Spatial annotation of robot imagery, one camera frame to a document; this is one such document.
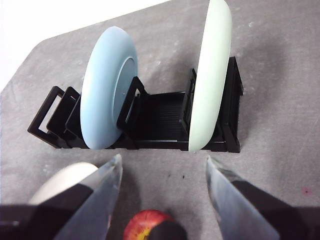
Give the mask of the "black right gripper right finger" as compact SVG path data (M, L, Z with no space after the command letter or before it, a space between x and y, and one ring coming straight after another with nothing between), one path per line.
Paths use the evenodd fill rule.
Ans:
M224 240L318 240L319 207L291 206L208 156L206 182Z

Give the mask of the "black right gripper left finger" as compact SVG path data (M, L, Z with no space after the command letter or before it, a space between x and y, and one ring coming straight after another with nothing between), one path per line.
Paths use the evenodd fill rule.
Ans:
M55 173L26 204L1 205L2 240L104 240L120 192L120 154L100 167L71 164Z

